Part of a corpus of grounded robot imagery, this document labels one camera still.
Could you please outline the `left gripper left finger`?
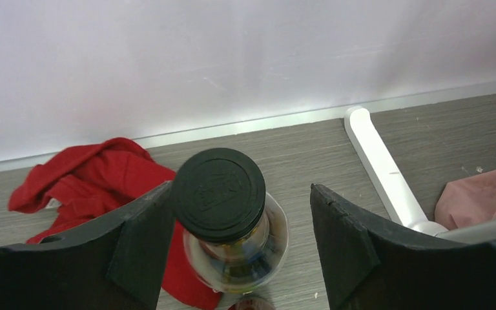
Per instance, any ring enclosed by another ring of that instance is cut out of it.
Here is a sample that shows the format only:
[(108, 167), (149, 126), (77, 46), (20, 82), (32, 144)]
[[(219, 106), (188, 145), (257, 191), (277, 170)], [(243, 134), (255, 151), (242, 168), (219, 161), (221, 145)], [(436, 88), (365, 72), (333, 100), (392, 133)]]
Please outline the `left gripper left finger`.
[(155, 309), (171, 183), (38, 244), (0, 247), (0, 309)]

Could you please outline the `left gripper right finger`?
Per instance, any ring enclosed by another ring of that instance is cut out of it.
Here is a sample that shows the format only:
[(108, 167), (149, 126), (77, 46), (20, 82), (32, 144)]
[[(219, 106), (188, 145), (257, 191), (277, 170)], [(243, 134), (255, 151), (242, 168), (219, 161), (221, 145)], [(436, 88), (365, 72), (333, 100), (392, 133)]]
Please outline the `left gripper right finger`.
[(321, 184), (310, 206), (331, 309), (496, 309), (496, 240), (419, 233)]

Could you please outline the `clear bottle black cap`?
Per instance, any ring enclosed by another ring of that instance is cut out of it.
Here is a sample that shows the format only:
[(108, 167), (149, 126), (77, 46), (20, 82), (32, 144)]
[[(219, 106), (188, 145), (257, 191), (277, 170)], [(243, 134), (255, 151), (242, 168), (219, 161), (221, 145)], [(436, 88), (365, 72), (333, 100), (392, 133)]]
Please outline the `clear bottle black cap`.
[(203, 150), (177, 171), (170, 202), (196, 276), (218, 292), (247, 294), (267, 284), (289, 248), (284, 210), (257, 164), (229, 148)]

